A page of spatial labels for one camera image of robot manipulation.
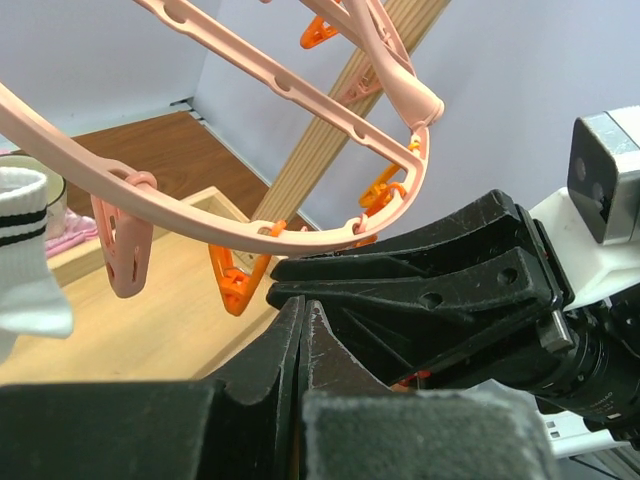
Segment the white sock with black stripes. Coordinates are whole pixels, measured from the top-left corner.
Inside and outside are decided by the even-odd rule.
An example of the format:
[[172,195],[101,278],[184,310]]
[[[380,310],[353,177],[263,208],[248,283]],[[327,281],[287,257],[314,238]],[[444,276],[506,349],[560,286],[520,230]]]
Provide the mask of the white sock with black stripes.
[[46,262],[47,179],[1,169],[1,359],[21,335],[66,338],[71,306]]

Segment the wooden hanging rack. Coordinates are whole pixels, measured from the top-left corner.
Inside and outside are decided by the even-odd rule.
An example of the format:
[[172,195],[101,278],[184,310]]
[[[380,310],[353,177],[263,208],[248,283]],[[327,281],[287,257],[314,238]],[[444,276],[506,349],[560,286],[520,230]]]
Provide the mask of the wooden hanging rack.
[[[267,187],[185,113],[132,121],[189,94],[202,46],[131,1],[5,1],[1,80],[98,155],[157,177],[203,207],[252,214]],[[222,309],[205,246],[157,231],[148,282],[122,300],[79,250],[54,258],[67,278],[75,330],[24,337],[2,364],[3,384],[190,379],[203,376],[271,322],[263,299],[241,317]]]

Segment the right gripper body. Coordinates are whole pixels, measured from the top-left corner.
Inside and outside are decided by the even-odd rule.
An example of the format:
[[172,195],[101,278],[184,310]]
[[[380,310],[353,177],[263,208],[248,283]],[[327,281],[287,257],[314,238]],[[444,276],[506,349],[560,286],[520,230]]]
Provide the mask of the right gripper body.
[[[519,208],[533,253],[551,253],[560,266],[541,221]],[[618,441],[637,444],[638,287],[579,308],[566,304],[539,320],[533,333],[512,335],[442,375],[430,373],[428,384],[471,387],[490,379],[531,393],[544,413],[569,411],[591,431],[608,430]]]

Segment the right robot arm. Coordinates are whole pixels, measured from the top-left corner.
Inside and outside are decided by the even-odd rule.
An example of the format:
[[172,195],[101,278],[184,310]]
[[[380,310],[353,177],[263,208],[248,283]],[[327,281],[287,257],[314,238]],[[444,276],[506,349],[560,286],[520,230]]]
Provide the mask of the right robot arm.
[[567,189],[494,190],[375,245],[287,259],[307,479],[555,479],[639,443],[639,249]]

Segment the pink cloth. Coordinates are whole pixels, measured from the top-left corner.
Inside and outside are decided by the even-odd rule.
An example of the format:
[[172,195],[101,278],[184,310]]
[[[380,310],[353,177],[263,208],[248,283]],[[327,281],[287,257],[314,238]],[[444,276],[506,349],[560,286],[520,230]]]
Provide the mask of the pink cloth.
[[48,259],[98,237],[96,221],[66,208],[63,232],[45,242]]

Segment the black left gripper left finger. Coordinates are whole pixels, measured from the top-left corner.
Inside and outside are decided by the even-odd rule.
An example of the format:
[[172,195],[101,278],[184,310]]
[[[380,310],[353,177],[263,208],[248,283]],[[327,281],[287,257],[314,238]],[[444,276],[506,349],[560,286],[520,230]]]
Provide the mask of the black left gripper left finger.
[[201,380],[1,390],[5,479],[284,479],[305,301]]

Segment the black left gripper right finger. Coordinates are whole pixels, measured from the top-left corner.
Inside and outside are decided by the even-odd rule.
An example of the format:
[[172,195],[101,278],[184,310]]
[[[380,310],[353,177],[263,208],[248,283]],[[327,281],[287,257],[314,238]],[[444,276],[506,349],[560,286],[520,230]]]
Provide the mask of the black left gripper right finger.
[[502,387],[398,393],[307,304],[300,340],[306,479],[557,479],[543,421]]

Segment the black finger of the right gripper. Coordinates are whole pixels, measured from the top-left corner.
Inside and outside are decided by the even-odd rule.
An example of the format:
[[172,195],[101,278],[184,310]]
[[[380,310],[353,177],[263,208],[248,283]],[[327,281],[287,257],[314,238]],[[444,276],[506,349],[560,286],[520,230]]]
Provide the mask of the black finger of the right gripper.
[[492,190],[460,210],[416,230],[332,254],[280,261],[274,280],[435,277],[493,259],[516,247],[534,251],[523,211]]
[[267,302],[302,296],[324,309],[334,335],[374,376],[442,375],[574,300],[551,253],[523,247],[473,265],[436,266],[426,253],[318,255],[281,261]]

